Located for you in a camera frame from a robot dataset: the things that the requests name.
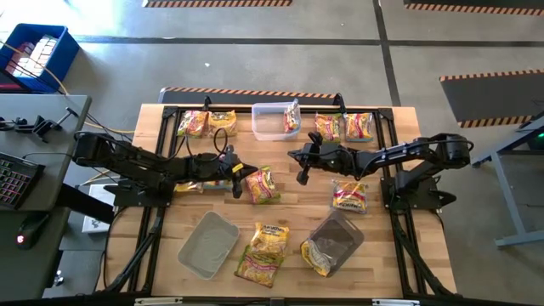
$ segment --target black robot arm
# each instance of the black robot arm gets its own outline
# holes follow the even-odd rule
[[[428,179],[444,169],[465,167],[470,162],[470,143],[457,134],[440,133],[431,138],[418,138],[409,144],[399,144],[376,152],[346,148],[340,144],[323,143],[319,133],[310,132],[311,143],[301,150],[292,150],[288,155],[303,169],[298,173],[300,184],[308,182],[310,168],[352,175],[359,180],[381,167],[412,160],[424,160],[410,171],[397,173],[398,190],[416,187],[419,181]]]
[[[115,140],[105,133],[76,134],[72,160],[83,167],[103,167],[118,173],[139,189],[142,196],[171,198],[175,184],[230,180],[235,198],[241,195],[241,180],[258,169],[244,164],[229,146],[224,155],[203,153],[194,156],[162,157]]]

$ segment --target wooden tabletop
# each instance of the wooden tabletop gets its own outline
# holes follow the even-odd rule
[[[154,151],[161,125],[164,105],[142,105],[134,145]],[[394,122],[399,142],[420,136],[416,111],[412,107],[394,107]],[[368,213],[346,212],[348,218],[363,232],[365,241],[331,278],[315,273],[300,255],[300,243],[330,213],[332,179],[350,180],[319,170],[309,172],[307,186],[297,183],[299,165],[287,156],[309,142],[307,133],[313,129],[314,118],[303,115],[303,128],[296,139],[284,142],[258,142],[251,127],[251,114],[237,114],[238,135],[229,138],[240,159],[253,166],[269,165],[276,186],[281,192],[280,203],[253,205],[247,187],[236,200],[229,192],[206,190],[203,194],[176,195],[167,209],[157,258],[153,296],[222,296],[222,297],[289,297],[289,298],[398,298],[402,296],[395,257],[393,232],[388,212],[382,204],[379,178],[381,171],[362,179],[368,184]],[[359,150],[378,150],[377,141],[344,143]],[[212,139],[191,139],[193,153],[215,151]],[[187,156],[183,148],[179,156]],[[416,164],[409,162],[405,168]],[[201,280],[178,262],[179,249],[185,243],[204,213],[214,211],[240,228],[240,238],[219,272],[211,280]],[[430,212],[414,211],[420,253],[446,288],[455,291],[455,282],[438,218]],[[107,280],[113,281],[133,255],[138,236],[142,208],[126,209],[113,225],[108,246]],[[287,256],[280,267],[274,287],[267,288],[234,276],[244,247],[251,240],[255,222],[288,226],[290,237]],[[145,278],[147,255],[140,270],[139,285]],[[407,264],[413,288],[413,265]]]

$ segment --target black metal frame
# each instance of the black metal frame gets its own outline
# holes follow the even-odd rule
[[[209,108],[209,105],[212,103],[212,101],[207,98],[204,104],[204,109],[207,110]],[[337,95],[337,97],[334,98],[332,101],[332,105],[338,106],[336,109],[323,109],[320,107],[303,107],[301,109],[302,114],[314,114],[315,112],[319,113],[338,113],[338,112],[346,112],[349,111],[346,106],[343,103],[342,97],[340,95]],[[159,136],[157,140],[157,147],[156,147],[156,153],[161,154],[164,142],[166,138],[166,131],[167,131],[167,124],[168,120],[171,116],[174,116],[175,123],[173,124],[173,131],[172,135],[175,135],[177,131],[177,126],[179,125],[179,120],[181,117],[181,113],[183,111],[191,111],[191,110],[199,110],[202,106],[195,105],[195,106],[186,106],[186,107],[180,107],[180,106],[165,106],[164,110],[162,112],[162,121],[161,121],[161,129],[159,131]],[[220,105],[215,105],[213,108],[214,111],[232,111],[232,107],[221,107]],[[240,113],[244,112],[251,112],[250,108],[244,108],[244,109],[236,109],[236,111]],[[391,139],[391,145],[397,145],[397,132],[394,126],[394,116],[393,111],[391,108],[357,108],[357,112],[364,112],[364,113],[371,113],[373,117],[375,118],[374,122],[376,124],[376,137],[378,146],[383,148],[386,147],[385,145],[385,135],[383,131],[383,121],[387,123],[388,130],[389,130],[389,137]],[[170,155],[175,153],[175,144],[176,144],[176,138],[172,137],[170,139]],[[396,170],[400,171],[402,170],[402,165],[398,164],[396,165]],[[383,178],[384,179],[391,179],[391,172],[389,171],[388,167],[385,167],[383,169]],[[165,208],[159,208],[161,210],[160,214],[164,217]],[[139,238],[136,247],[139,246],[139,244],[142,242],[142,240],[145,238],[145,235],[142,235],[145,233],[149,227],[149,219],[150,219],[150,210],[151,208],[146,207],[144,208],[144,213],[142,215],[142,222],[140,224],[139,229]],[[394,222],[394,219],[398,216],[394,213],[393,210],[389,209],[389,215],[391,217],[391,223]],[[405,215],[405,224],[407,228],[407,234],[408,239],[410,243],[415,247],[416,251],[419,252],[418,246],[417,246],[417,237],[416,237],[416,229],[414,227],[414,220],[411,214],[411,210],[407,209]],[[160,232],[162,230],[162,227],[159,229],[159,238],[155,240],[152,248],[151,248],[151,254],[147,269],[147,275],[145,277],[144,287],[142,288],[143,292],[149,293],[151,292],[151,288],[153,286],[153,280],[154,280],[154,274],[155,274],[155,267],[156,267],[156,260],[158,256],[158,247],[160,243]],[[405,262],[405,255],[404,250],[398,239],[394,236],[394,247],[396,252],[396,258],[397,258],[397,264],[399,265],[399,277],[400,277],[400,285],[402,287],[403,296],[406,297],[408,294],[414,293],[411,289],[410,283],[408,281],[408,271],[406,268],[406,262]],[[423,279],[422,272],[420,269],[414,264],[414,270],[416,274],[416,283],[417,283],[417,292],[426,294],[427,293],[427,287],[425,285],[425,280]],[[133,276],[131,277],[131,280],[129,281],[129,290],[135,291],[136,285],[137,285],[137,278],[139,275],[139,269],[136,269],[133,273]]]
[[[209,105],[211,104],[211,101],[207,99],[204,109],[207,109]],[[365,108],[365,107],[356,107],[356,108],[346,108],[343,104],[343,101],[338,96],[333,100],[333,105],[337,105],[338,108],[323,108],[319,107],[317,105],[302,105],[301,107],[301,113],[338,113],[340,110],[347,110],[347,112],[350,112],[351,110],[357,111],[357,112],[365,112],[365,113],[371,113],[375,117],[375,124],[376,124],[376,138],[378,145],[380,147],[386,147],[385,142],[385,132],[383,123],[385,122],[388,127],[389,131],[389,137],[391,139],[391,145],[397,145],[398,139],[397,139],[397,133],[396,128],[394,125],[394,116],[393,111],[391,108]],[[166,105],[164,107],[164,110],[162,112],[162,118],[161,118],[161,127],[159,130],[158,140],[156,144],[156,154],[161,154],[164,148],[164,144],[166,141],[166,134],[167,134],[167,125],[168,121],[174,117],[174,124],[173,124],[173,130],[172,130],[172,138],[170,139],[170,147],[169,147],[169,155],[175,154],[176,150],[176,141],[177,138],[174,136],[177,132],[177,126],[179,125],[179,121],[181,118],[181,115],[184,111],[189,110],[199,110],[202,109],[202,105],[184,105],[182,106],[170,106]],[[232,111],[233,105],[222,107],[221,105],[214,105],[213,110],[214,111]],[[239,106],[236,107],[234,105],[234,109],[238,112],[244,113],[244,112],[251,112],[251,108],[244,107],[243,109]],[[402,170],[402,165],[398,164],[395,166],[396,171]],[[381,180],[387,180],[391,178],[391,172],[389,167],[383,168],[383,177]],[[383,203],[386,208],[388,207],[388,203]],[[149,228],[149,222],[150,222],[150,215],[151,215],[151,207],[145,207],[144,211],[142,213],[142,219],[140,222],[140,228],[139,228],[139,235],[138,235],[138,242],[136,248],[138,248],[144,241],[145,237],[147,236],[147,231]],[[163,217],[165,215],[166,208],[165,207],[159,207],[157,208],[157,217]],[[406,234],[405,238],[411,243],[410,251],[408,252],[411,257],[414,255],[419,257],[419,251],[417,247],[417,238],[416,238],[416,230],[414,226],[414,220],[412,217],[411,209],[409,207],[405,208],[403,211],[403,215],[405,218],[405,226],[406,226]],[[391,224],[393,227],[393,232],[395,231],[395,225],[399,224],[399,214],[394,211],[394,209],[389,209],[389,216],[391,218]],[[151,289],[153,287],[153,281],[155,278],[155,270],[156,270],[156,261],[158,257],[158,249],[159,244],[161,240],[161,232],[162,232],[162,224],[160,225],[160,228],[158,230],[158,237],[154,240],[153,245],[151,246],[150,250],[150,257],[148,262],[148,267],[146,271],[146,276],[144,280],[144,284],[142,285],[141,290],[137,290],[138,286],[138,277],[139,277],[139,269],[136,269],[129,282],[126,292],[101,292],[100,294],[96,295],[83,295],[83,296],[76,296],[76,297],[58,297],[58,298],[48,298],[48,299],[40,299],[40,300],[31,300],[31,301],[17,301],[17,302],[6,302],[6,303],[0,303],[0,306],[6,306],[6,305],[61,305],[61,304],[70,304],[70,305],[134,305],[135,299],[137,298],[151,298]],[[472,299],[472,298],[466,298],[462,297],[460,295],[456,294],[442,294],[441,292],[437,293],[437,295],[431,295],[427,294],[427,288],[426,288],[426,281],[424,275],[429,277],[429,273],[432,276],[431,278],[434,278],[432,275],[432,272],[430,272],[430,269],[427,267],[427,265],[422,261],[421,258],[418,260],[413,260],[414,262],[414,270],[416,275],[416,285],[417,285],[417,291],[414,292],[411,288],[411,285],[409,283],[408,279],[408,271],[406,268],[406,261],[405,261],[405,246],[403,246],[401,240],[395,233],[394,235],[394,247],[396,252],[396,258],[397,258],[397,264],[399,267],[399,279],[400,279],[400,285],[402,288],[402,295],[400,299],[405,300],[412,300],[417,301],[419,305],[480,305],[480,306],[486,306],[486,305],[520,305],[519,303],[503,303],[503,302],[496,302],[496,301],[487,301],[487,300],[478,300],[478,299]],[[372,298],[304,298],[304,297],[280,297],[280,298],[267,298],[267,297],[172,297],[172,300],[174,302],[178,303],[208,303],[208,304],[232,304],[232,305],[247,305],[247,304],[255,304],[255,303],[261,303],[261,304],[268,304],[270,306],[275,305],[302,305],[302,304],[313,304],[313,305],[327,305],[327,304],[334,304],[334,305],[373,305],[373,304],[380,304],[380,302],[385,302],[387,299],[372,299]]]

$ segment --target concrete floor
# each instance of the concrete floor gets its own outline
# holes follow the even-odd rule
[[[0,18],[0,31],[31,22],[65,25],[79,36],[379,39],[372,0],[295,0],[290,8],[187,9],[141,8],[140,1],[133,0],[26,2],[11,4]],[[39,13],[24,10],[29,4]],[[400,0],[382,0],[382,11],[389,39],[544,39],[542,17],[411,11]],[[81,47],[65,85],[71,94],[91,95],[91,112],[113,128],[132,129],[139,106],[155,103],[166,86],[341,92],[351,105],[391,105],[379,46],[82,43]],[[461,130],[438,78],[542,68],[541,54],[542,48],[391,48],[400,103],[416,107],[422,134],[461,133],[476,144],[475,154],[512,134],[514,127]],[[78,184],[92,175],[92,170],[71,167],[66,181]],[[514,229],[492,167],[445,172],[440,188],[458,196],[443,214],[458,291],[471,298],[544,303],[544,243],[495,248],[493,239],[511,235]],[[78,217],[72,217],[72,234],[77,236]],[[61,263],[67,283],[46,296],[93,290],[97,270],[90,267],[98,267],[100,238],[69,242],[76,238],[64,243],[71,250]],[[87,258],[86,265],[78,266],[81,258]],[[70,279],[77,280],[69,285]]]

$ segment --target blue crate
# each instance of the blue crate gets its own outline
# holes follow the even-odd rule
[[[62,25],[31,25],[18,24],[9,35],[6,43],[14,48],[18,48],[22,43],[37,44],[44,35],[59,39],[53,48],[45,67],[55,74],[59,80],[64,80],[66,73],[70,69],[71,63],[76,58],[79,51],[79,45],[74,37],[68,33],[68,28]],[[8,66],[8,59],[14,54],[14,51],[6,46],[0,48],[0,67],[5,69]],[[28,88],[35,91],[54,93],[60,85],[46,71],[42,71],[40,79],[51,86],[45,85],[35,77],[19,76],[17,77]]]

